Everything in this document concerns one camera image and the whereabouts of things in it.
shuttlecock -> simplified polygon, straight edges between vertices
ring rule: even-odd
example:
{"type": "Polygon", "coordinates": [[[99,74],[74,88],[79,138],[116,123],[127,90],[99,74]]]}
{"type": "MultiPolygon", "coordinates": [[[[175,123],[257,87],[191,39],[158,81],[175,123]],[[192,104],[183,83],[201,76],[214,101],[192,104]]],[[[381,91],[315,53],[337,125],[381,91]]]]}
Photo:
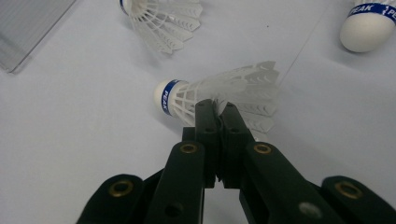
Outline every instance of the shuttlecock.
{"type": "Polygon", "coordinates": [[[134,30],[155,50],[171,54],[200,26],[199,0],[120,0],[134,30]]]}
{"type": "Polygon", "coordinates": [[[195,104],[211,99],[217,114],[228,102],[234,104],[257,140],[266,141],[265,134],[273,127],[271,116],[276,111],[278,92],[274,62],[258,63],[189,83],[165,80],[154,91],[154,102],[165,114],[194,126],[195,104]]]}
{"type": "Polygon", "coordinates": [[[396,0],[355,0],[341,28],[340,40],[351,51],[371,51],[389,39],[395,22],[396,0]]]}

white table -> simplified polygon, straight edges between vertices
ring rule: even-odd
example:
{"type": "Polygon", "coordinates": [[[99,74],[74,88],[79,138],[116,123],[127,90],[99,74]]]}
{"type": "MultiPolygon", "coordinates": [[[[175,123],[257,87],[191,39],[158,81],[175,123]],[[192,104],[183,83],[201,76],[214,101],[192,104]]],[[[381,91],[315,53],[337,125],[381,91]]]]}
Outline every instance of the white table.
{"type": "MultiPolygon", "coordinates": [[[[306,179],[346,175],[396,207],[396,35],[345,51],[347,0],[202,5],[202,26],[168,56],[147,49],[117,1],[77,1],[17,75],[0,73],[2,224],[75,223],[106,179],[162,169],[182,134],[152,103],[163,79],[269,60],[281,74],[270,142],[306,179]]],[[[238,191],[207,189],[204,223],[247,223],[238,191]]]]}

transparent plastic sheet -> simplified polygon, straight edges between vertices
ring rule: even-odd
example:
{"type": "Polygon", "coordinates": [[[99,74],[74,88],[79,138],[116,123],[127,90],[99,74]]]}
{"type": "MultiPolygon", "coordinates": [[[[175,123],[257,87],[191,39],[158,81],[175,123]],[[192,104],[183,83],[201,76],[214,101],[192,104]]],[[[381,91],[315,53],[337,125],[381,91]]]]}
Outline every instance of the transparent plastic sheet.
{"type": "Polygon", "coordinates": [[[0,0],[0,66],[14,72],[76,0],[0,0]]]}

shuttlecock cork base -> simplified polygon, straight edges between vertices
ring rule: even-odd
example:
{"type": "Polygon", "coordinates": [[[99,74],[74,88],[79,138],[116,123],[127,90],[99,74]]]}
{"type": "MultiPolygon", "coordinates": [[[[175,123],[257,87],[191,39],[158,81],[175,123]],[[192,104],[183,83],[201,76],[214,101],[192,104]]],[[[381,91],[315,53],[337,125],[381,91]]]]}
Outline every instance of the shuttlecock cork base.
{"type": "Polygon", "coordinates": [[[199,0],[120,0],[120,7],[151,48],[169,54],[192,38],[203,10],[199,0]]]}
{"type": "Polygon", "coordinates": [[[341,43],[354,52],[383,45],[395,28],[396,0],[356,0],[340,31],[341,43]]]}
{"type": "Polygon", "coordinates": [[[211,99],[221,114],[228,102],[234,104],[256,139],[264,140],[273,127],[278,72],[274,62],[258,63],[189,83],[165,80],[154,91],[155,105],[165,114],[194,126],[195,104],[211,99]]]}

blue band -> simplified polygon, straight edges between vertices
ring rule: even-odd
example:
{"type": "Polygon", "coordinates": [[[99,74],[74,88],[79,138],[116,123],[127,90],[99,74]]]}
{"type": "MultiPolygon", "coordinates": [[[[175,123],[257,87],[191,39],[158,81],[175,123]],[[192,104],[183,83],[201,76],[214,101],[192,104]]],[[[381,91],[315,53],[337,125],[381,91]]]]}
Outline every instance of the blue band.
{"type": "Polygon", "coordinates": [[[125,14],[128,15],[128,13],[126,13],[126,11],[125,11],[125,8],[123,7],[123,0],[120,0],[120,6],[121,6],[122,11],[123,11],[125,14]]]}
{"type": "Polygon", "coordinates": [[[358,5],[350,10],[348,17],[361,13],[376,13],[390,18],[396,23],[396,7],[380,3],[367,3],[358,5]]]}
{"type": "Polygon", "coordinates": [[[165,112],[165,114],[167,115],[171,115],[171,113],[169,112],[169,102],[168,102],[169,93],[179,81],[180,80],[174,79],[170,81],[163,89],[163,95],[161,96],[161,106],[163,107],[163,112],[165,112]]]}

